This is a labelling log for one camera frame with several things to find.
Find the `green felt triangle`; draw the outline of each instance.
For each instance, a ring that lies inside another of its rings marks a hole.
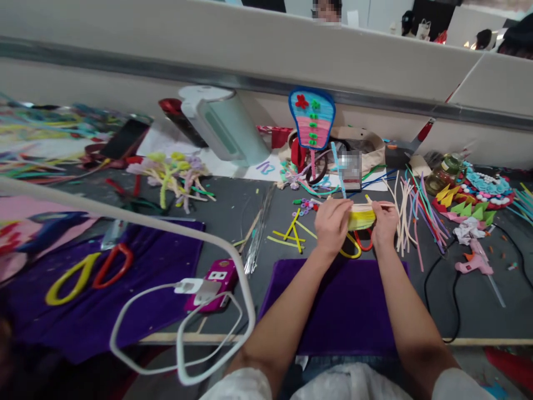
[[[466,206],[459,215],[461,217],[470,217],[472,215],[472,204],[468,203],[468,206]]]
[[[454,212],[456,214],[459,214],[461,211],[465,209],[466,202],[459,203],[457,206],[453,206],[450,209],[450,212]]]
[[[483,215],[487,226],[492,225],[492,222],[494,221],[494,215],[496,215],[496,211],[486,211]]]
[[[472,216],[478,221],[483,221],[483,209],[481,207],[476,206],[476,209],[474,210]]]

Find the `metal wire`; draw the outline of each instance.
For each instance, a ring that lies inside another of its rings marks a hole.
[[[246,257],[246,262],[244,264],[244,273],[246,275],[251,275],[255,270],[255,264],[257,262],[257,254],[259,253],[259,246],[263,238],[263,231],[265,230],[265,222],[267,220],[268,210],[270,208],[270,203],[274,197],[275,184],[273,184],[268,192],[266,193],[265,201],[263,206],[259,210],[259,219],[257,220],[257,225],[255,226],[255,236],[252,238],[250,248],[248,249],[248,254]]]

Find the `white sleeve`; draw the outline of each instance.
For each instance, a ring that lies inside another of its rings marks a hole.
[[[215,384],[200,400],[272,400],[267,377],[258,369],[243,368]]]
[[[458,368],[444,371],[435,382],[431,400],[495,400],[466,372]]]

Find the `red felt flower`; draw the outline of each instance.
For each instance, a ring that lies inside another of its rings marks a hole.
[[[297,107],[301,107],[302,109],[306,109],[306,107],[309,105],[307,101],[305,101],[305,96],[303,94],[297,95],[298,101],[296,102]]]

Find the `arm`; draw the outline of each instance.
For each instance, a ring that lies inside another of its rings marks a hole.
[[[261,319],[226,374],[245,367],[259,369],[268,379],[273,398],[277,397],[320,282],[344,243],[351,205],[350,200],[329,199],[320,206],[315,220],[317,247]]]
[[[396,254],[394,233],[398,213],[393,207],[382,208],[378,202],[372,203],[372,207],[377,217],[372,238],[396,348],[403,367],[421,389],[422,398],[430,399],[440,374],[459,365]]]

